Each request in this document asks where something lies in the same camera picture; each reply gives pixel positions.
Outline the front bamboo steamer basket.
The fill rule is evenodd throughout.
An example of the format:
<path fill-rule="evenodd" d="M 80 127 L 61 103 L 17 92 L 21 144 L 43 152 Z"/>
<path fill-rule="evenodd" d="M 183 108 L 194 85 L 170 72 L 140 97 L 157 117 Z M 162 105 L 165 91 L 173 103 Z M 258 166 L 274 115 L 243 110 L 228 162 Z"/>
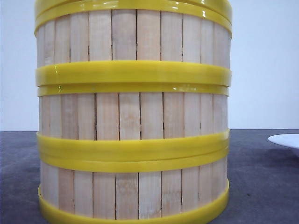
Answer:
<path fill-rule="evenodd" d="M 120 174 L 60 169 L 38 189 L 40 210 L 51 224 L 206 224 L 228 204 L 227 163 Z"/>

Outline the white plate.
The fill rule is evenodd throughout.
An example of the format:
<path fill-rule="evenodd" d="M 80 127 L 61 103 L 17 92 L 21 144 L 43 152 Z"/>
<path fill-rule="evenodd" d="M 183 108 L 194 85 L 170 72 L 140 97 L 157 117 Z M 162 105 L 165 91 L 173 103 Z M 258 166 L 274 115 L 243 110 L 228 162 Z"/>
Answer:
<path fill-rule="evenodd" d="M 274 144 L 291 148 L 293 153 L 299 157 L 299 134 L 273 135 L 268 140 Z"/>

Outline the yellow rimmed steamer lid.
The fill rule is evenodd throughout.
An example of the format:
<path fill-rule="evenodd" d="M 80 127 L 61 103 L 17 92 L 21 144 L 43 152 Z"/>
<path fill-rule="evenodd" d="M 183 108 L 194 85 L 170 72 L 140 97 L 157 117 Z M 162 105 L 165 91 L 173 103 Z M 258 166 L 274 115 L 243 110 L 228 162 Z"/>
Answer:
<path fill-rule="evenodd" d="M 70 3 L 86 4 L 87 0 L 37 0 L 35 1 L 35 19 L 54 7 Z M 209 9 L 215 12 L 229 22 L 232 22 L 232 7 L 227 0 L 91 0 L 92 4 L 99 4 L 100 9 L 149 9 L 149 10 L 182 10 L 183 7 L 189 7 L 185 14 L 193 9 Z"/>

